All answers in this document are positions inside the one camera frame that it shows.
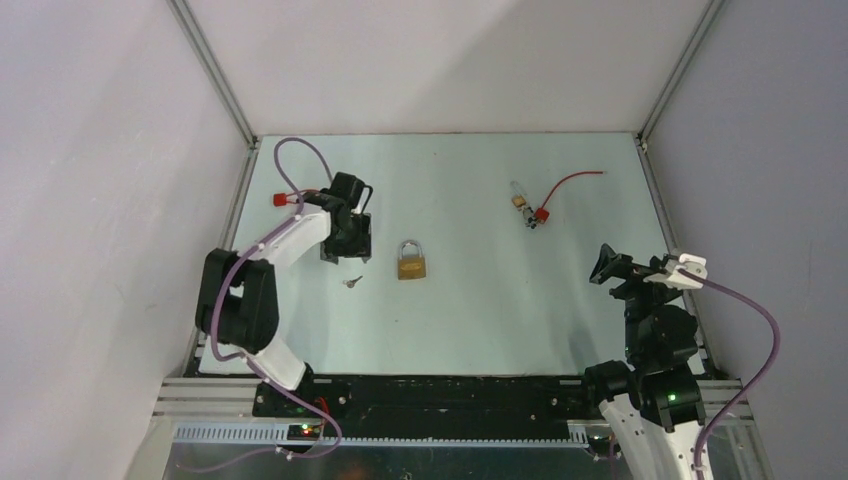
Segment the small silver key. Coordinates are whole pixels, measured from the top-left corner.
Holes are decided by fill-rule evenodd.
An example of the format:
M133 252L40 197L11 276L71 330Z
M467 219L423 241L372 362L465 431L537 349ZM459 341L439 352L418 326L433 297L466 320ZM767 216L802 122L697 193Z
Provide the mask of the small silver key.
M353 279L345 280L345 281L343 282L343 284L344 284L347 288L354 288L354 287L356 286L356 284L357 284L357 283L358 283L361 279L362 279L362 276L358 276L358 277L353 278Z

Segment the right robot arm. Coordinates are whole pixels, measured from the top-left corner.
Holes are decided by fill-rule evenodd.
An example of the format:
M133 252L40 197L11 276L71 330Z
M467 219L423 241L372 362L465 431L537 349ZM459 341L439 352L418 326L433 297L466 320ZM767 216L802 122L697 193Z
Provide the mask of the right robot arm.
M587 368L581 402L604 418L636 479L711 479L708 450L699 436L707 424L702 392L689 361L699 347L698 323L675 300L702 287L687 280L695 259L652 258L640 265L608 247L590 275L594 284L617 278L610 295L624 303L625 358Z

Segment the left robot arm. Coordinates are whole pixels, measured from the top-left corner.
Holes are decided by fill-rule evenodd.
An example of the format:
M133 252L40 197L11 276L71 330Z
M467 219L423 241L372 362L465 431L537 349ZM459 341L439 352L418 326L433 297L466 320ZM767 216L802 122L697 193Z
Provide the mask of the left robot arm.
M282 386L304 416L309 373L579 374L624 356L618 315L588 283L577 229L524 229L494 202L428 187L424 204L337 173L295 191L283 222L205 260L197 325L220 365Z

